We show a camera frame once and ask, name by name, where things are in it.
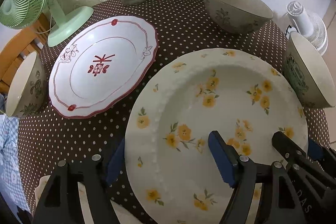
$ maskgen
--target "blue checkered cloth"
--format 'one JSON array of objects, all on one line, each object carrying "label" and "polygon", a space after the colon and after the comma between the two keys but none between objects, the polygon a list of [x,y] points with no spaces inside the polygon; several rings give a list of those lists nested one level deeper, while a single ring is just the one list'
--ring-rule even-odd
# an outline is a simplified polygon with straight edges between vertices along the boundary
[{"label": "blue checkered cloth", "polygon": [[2,189],[21,209],[30,212],[23,192],[17,158],[17,130],[19,120],[16,117],[0,115],[0,183]]}]

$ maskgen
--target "green floral bowl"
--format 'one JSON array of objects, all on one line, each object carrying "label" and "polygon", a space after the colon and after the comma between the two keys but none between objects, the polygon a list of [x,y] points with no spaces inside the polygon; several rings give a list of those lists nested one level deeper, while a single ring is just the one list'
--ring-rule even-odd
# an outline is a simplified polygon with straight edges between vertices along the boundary
[{"label": "green floral bowl", "polygon": [[283,75],[303,106],[336,106],[336,88],[327,65],[315,47],[297,32],[291,32],[286,43]]},{"label": "green floral bowl", "polygon": [[273,17],[261,0],[204,0],[204,4],[211,19],[230,33],[254,32]]},{"label": "green floral bowl", "polygon": [[10,85],[6,103],[7,116],[23,117],[35,113],[43,103],[47,77],[37,52],[32,52],[19,66]]}]

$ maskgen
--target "table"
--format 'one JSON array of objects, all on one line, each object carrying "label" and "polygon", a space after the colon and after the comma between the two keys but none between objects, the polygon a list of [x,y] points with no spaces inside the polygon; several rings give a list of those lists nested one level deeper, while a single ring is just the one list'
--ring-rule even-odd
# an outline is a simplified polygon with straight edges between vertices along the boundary
[{"label": "table", "polygon": [[[149,0],[137,6],[124,6],[120,0],[108,0],[94,7],[88,22],[60,45],[41,51],[49,77],[54,62],[68,42],[84,28],[105,18],[130,15],[144,18],[158,33],[159,49],[154,64],[133,92],[108,111],[89,119],[61,117],[48,99],[42,110],[20,119],[18,130],[19,168],[31,211],[35,208],[34,189],[40,177],[50,175],[59,160],[71,162],[116,147],[125,135],[128,118],[139,93],[163,66],[188,52],[204,48],[234,48],[254,54],[281,71],[286,38],[273,21],[257,32],[231,35],[221,30],[206,13],[203,0]],[[329,147],[324,110],[304,108],[310,138]],[[116,203],[130,211],[142,223],[154,223],[135,198],[125,166],[117,182],[108,190]]]}]

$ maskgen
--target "chair backrest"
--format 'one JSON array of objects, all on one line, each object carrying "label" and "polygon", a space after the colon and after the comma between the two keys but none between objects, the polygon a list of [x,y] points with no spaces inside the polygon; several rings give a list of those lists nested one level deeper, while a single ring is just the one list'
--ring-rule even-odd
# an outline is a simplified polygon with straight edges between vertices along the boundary
[{"label": "chair backrest", "polygon": [[36,32],[47,30],[49,30],[49,22],[46,16],[41,14],[34,24],[22,29],[0,52],[0,92],[8,93],[13,77],[23,61],[20,53],[27,56],[33,51],[38,53],[41,51],[34,43],[34,39],[38,39],[44,45],[48,40],[48,32],[44,34]]}]

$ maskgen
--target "metal bolt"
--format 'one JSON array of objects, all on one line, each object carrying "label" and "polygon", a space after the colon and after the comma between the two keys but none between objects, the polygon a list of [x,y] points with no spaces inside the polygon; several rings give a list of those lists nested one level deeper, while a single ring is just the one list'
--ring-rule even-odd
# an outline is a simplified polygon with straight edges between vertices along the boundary
[{"label": "metal bolt", "polygon": [[239,159],[240,159],[241,161],[243,161],[243,162],[247,162],[247,161],[249,160],[249,157],[248,157],[248,156],[241,155],[241,156],[239,157]]},{"label": "metal bolt", "polygon": [[66,163],[67,162],[65,160],[61,160],[61,161],[58,162],[58,166],[63,167],[64,165],[66,165]]},{"label": "metal bolt", "polygon": [[99,154],[95,154],[92,156],[92,160],[94,161],[97,161],[97,160],[100,160],[101,159],[101,156]]},{"label": "metal bolt", "polygon": [[274,166],[275,166],[276,168],[281,168],[281,167],[282,167],[282,164],[281,164],[281,162],[275,161],[275,162],[274,162]]}]

